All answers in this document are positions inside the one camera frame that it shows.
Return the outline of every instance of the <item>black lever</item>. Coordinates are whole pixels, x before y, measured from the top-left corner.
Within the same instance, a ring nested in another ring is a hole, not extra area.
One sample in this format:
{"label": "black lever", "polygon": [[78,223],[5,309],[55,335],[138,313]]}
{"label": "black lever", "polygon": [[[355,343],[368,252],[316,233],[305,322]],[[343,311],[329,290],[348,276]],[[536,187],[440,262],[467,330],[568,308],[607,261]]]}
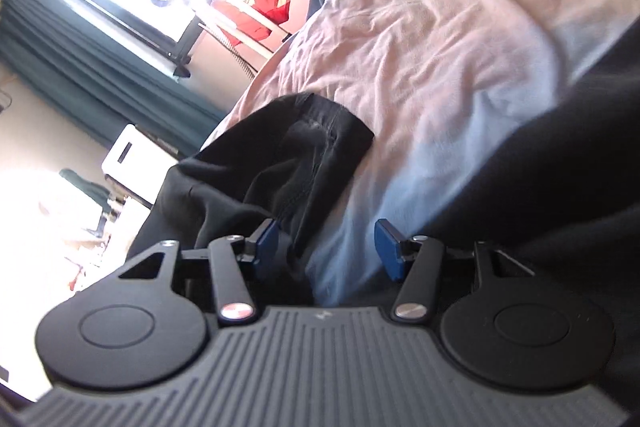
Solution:
{"label": "black lever", "polygon": [[209,270],[216,315],[225,325],[241,325],[257,318],[254,300],[249,295],[236,261],[234,248],[244,247],[242,235],[227,235],[209,243]]}
{"label": "black lever", "polygon": [[392,310],[393,320],[426,324],[436,312],[444,245],[433,237],[416,236],[412,243],[420,245],[418,255],[402,284]]}
{"label": "black lever", "polygon": [[426,235],[405,239],[386,219],[376,222],[374,239],[386,273],[392,280],[404,282],[391,319],[425,324],[436,312],[445,246]]}

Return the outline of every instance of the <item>silver button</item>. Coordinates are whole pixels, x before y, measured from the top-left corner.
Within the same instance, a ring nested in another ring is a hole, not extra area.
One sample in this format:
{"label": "silver button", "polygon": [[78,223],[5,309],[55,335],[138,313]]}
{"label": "silver button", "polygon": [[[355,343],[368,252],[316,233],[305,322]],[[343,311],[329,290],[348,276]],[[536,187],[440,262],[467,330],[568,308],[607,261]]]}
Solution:
{"label": "silver button", "polygon": [[427,314],[427,308],[422,304],[407,302],[405,304],[400,304],[398,308],[396,308],[395,313],[396,316],[401,319],[421,319]]}
{"label": "silver button", "polygon": [[254,314],[254,307],[246,302],[234,302],[225,304],[220,310],[220,315],[229,321],[242,321]]}

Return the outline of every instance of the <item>bed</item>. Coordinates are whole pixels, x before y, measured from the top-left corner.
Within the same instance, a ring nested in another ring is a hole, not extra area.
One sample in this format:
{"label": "bed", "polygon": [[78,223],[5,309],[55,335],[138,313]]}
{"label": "bed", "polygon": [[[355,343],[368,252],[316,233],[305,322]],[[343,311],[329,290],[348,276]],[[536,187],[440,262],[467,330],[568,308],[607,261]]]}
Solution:
{"label": "bed", "polygon": [[639,14],[640,0],[326,0],[209,141],[304,90],[374,132],[307,249],[316,301],[338,305],[380,273],[377,219],[420,230],[507,137],[564,100]]}

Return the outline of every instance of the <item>blue clip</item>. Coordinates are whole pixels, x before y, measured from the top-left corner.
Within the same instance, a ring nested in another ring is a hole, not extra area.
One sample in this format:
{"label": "blue clip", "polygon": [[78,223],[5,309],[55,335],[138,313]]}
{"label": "blue clip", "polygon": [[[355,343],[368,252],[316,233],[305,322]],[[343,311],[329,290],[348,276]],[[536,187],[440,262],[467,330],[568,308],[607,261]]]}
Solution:
{"label": "blue clip", "polygon": [[403,281],[412,264],[404,255],[407,244],[404,236],[388,220],[379,219],[374,227],[373,240],[386,274],[392,281]]}
{"label": "blue clip", "polygon": [[256,232],[262,232],[255,242],[256,259],[271,260],[278,250],[278,223],[274,219],[266,219]]}

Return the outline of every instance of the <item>black device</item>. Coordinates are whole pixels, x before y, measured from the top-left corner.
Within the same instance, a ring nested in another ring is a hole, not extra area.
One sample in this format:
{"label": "black device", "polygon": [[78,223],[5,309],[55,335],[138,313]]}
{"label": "black device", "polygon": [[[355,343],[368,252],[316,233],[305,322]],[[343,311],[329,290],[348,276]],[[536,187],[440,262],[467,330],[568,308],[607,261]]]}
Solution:
{"label": "black device", "polygon": [[430,237],[406,239],[386,220],[375,240],[399,285],[390,312],[254,302],[247,282],[277,248],[272,220],[205,250],[155,245],[43,318],[36,348],[54,388],[18,420],[28,427],[615,427],[625,420],[590,383],[614,344],[610,318],[593,303],[487,243],[447,250]]}

